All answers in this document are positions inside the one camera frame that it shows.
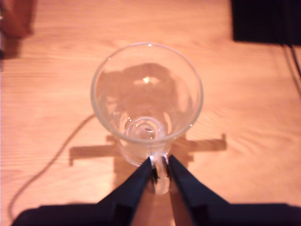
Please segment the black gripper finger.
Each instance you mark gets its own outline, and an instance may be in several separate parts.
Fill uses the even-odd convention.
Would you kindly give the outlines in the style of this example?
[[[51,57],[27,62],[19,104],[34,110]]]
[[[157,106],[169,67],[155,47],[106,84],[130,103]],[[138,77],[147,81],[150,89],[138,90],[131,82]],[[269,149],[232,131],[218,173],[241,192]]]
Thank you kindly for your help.
[[[101,226],[145,226],[149,220],[148,208],[152,193],[148,191],[153,168],[145,160],[133,174],[98,203]]]
[[[168,159],[169,194],[175,224],[209,226],[209,207],[229,203],[198,181],[174,155]]]

